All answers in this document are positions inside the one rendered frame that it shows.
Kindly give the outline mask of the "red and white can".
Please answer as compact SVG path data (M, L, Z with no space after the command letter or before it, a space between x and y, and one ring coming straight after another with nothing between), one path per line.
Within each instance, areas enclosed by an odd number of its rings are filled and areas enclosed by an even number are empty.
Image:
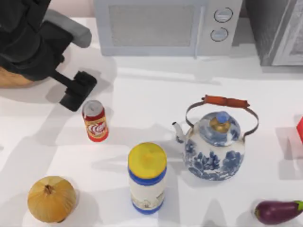
M87 101L82 108L82 117L88 138L91 141L102 142L107 139L109 129L105 108L101 102L98 100Z

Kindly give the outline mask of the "microwave oven door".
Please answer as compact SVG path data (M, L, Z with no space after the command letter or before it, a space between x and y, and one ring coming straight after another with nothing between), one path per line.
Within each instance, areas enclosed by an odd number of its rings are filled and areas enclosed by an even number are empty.
M104 56L194 56L205 0L94 0Z

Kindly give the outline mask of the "yellow onion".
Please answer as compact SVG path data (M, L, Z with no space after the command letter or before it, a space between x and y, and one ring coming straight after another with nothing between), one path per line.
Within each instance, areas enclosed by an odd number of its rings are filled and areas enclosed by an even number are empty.
M74 187L60 176L47 176L36 181L27 196L30 213L44 223L62 222L71 214L75 203Z

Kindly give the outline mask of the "white bottle with yellow lid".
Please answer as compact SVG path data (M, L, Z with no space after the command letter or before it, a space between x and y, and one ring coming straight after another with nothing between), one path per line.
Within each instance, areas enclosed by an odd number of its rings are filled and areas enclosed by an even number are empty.
M131 202L142 214L157 212L163 205L166 187L167 156L153 142L133 147L127 159Z

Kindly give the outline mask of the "pale microwave oven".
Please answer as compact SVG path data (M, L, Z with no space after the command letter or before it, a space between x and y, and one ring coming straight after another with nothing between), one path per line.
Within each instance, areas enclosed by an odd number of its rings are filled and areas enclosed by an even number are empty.
M239 14L243 0L205 0L204 21L202 26L199 56L212 56L212 55L226 55L232 46L235 29L239 19ZM218 23L214 19L214 12L217 9L231 8L233 16L230 21L226 23ZM220 27L226 28L229 36L222 42L214 42L210 33Z

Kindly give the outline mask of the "microwave knob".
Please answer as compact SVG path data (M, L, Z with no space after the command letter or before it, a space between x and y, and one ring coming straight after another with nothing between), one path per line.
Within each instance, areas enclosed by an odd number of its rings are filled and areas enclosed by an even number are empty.
M226 28L220 27L216 30L213 30L210 33L210 37L214 42L222 42L229 36L229 32Z
M214 12L214 19L218 23L226 23L231 20L233 10L231 8L217 9Z

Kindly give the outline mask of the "blue and white kettle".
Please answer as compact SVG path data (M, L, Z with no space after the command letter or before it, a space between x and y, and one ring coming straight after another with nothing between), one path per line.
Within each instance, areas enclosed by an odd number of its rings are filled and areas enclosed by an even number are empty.
M172 123L176 141L183 145L184 164L196 177L209 181L227 180L238 172L246 137L258 129L256 125L242 133L237 120L226 111L210 112L196 123L186 119L186 123L186 133L177 122Z

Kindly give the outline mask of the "pale cabinet door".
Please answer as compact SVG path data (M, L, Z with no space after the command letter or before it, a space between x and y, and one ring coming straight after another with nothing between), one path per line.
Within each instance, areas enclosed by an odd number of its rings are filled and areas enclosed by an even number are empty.
M303 0L289 0L277 35L274 66L303 66Z

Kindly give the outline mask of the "red box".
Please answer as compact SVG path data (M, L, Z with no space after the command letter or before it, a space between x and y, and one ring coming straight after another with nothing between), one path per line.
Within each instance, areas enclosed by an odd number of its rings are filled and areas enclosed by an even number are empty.
M297 123L296 130L300 138L301 143L303 144L303 116L300 117L299 122Z

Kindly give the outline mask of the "purple eggplant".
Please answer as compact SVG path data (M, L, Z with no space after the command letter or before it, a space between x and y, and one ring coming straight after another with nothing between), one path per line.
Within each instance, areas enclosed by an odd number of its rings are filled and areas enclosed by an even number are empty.
M288 222L303 213L303 201L262 201L254 209L254 215L265 225Z

